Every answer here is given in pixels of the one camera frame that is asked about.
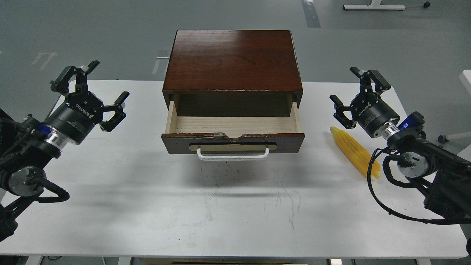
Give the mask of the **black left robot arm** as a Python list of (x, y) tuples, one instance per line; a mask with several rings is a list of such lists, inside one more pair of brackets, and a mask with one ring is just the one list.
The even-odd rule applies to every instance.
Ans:
[(12, 236), (18, 228), (16, 218), (32, 203), (64, 202), (69, 193), (47, 179), (44, 168), (59, 158), (67, 143), (81, 144), (96, 125), (102, 131), (113, 131), (125, 119), (124, 101), (129, 92), (122, 92), (111, 105), (89, 91), (88, 75), (99, 65), (92, 61), (86, 69), (67, 66), (51, 90), (64, 96), (64, 102), (44, 121), (31, 114), (22, 122), (1, 112), (1, 188), (17, 199), (1, 206), (1, 240)]

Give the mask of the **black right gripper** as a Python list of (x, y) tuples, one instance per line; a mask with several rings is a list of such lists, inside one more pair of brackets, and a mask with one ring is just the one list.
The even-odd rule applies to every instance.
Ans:
[[(360, 80), (360, 92), (349, 106), (345, 106), (336, 95), (331, 95), (335, 109), (333, 117), (346, 129), (355, 128), (358, 122), (371, 138), (378, 138), (380, 133), (377, 131), (385, 123), (396, 125), (399, 122), (399, 115), (381, 99), (381, 94), (392, 86), (378, 70), (363, 71), (350, 67), (350, 71)], [(345, 111), (352, 112), (353, 119), (348, 119)]]

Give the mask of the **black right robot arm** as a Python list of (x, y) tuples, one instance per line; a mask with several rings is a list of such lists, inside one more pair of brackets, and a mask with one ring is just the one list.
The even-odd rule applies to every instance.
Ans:
[[(470, 223), (470, 162), (426, 140), (424, 117), (413, 112), (403, 122), (399, 115), (382, 100), (381, 94), (391, 85), (377, 70), (362, 71), (350, 67), (360, 81), (360, 91), (345, 106), (331, 95), (334, 117), (346, 129), (357, 124), (371, 137), (382, 137), (384, 149), (376, 149), (367, 166), (367, 184), (380, 207), (398, 218), (454, 225)], [(372, 163), (379, 154), (388, 153), (382, 163), (387, 180), (401, 188), (415, 188), (425, 198), (424, 207), (441, 219), (418, 219), (385, 206), (375, 195), (371, 183)]]

